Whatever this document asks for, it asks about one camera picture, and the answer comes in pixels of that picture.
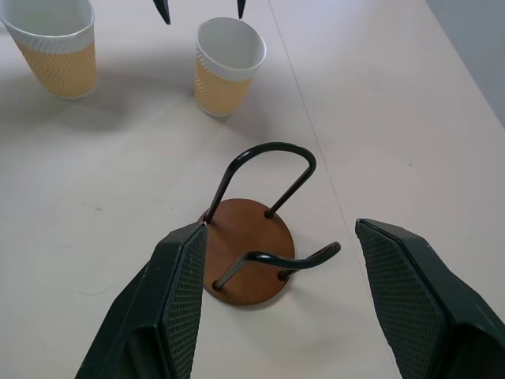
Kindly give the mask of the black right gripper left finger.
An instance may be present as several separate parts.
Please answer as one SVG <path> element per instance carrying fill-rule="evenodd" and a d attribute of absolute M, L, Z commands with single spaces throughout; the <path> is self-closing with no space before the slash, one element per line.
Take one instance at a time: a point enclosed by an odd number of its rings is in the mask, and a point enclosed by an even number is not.
<path fill-rule="evenodd" d="M 202 222 L 158 242 L 113 301 L 75 379 L 190 379 L 206 244 Z"/>

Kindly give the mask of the orange and white paper cup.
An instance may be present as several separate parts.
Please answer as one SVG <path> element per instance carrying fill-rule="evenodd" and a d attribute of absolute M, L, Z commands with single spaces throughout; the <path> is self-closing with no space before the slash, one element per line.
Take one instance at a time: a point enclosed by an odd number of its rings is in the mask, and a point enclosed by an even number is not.
<path fill-rule="evenodd" d="M 244 21 L 216 17 L 196 33 L 195 100 L 205 113 L 226 118 L 241 105 L 267 55 L 260 34 Z"/>
<path fill-rule="evenodd" d="M 93 90 L 95 14 L 89 0 L 0 0 L 0 21 L 49 93 L 79 99 Z"/>

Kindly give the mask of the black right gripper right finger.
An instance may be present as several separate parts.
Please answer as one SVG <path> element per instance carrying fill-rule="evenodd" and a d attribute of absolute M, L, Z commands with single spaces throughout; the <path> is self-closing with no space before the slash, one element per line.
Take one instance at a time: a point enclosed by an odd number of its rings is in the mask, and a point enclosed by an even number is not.
<path fill-rule="evenodd" d="M 505 379 L 505 323 L 424 238 L 370 219 L 355 233 L 402 379 Z"/>

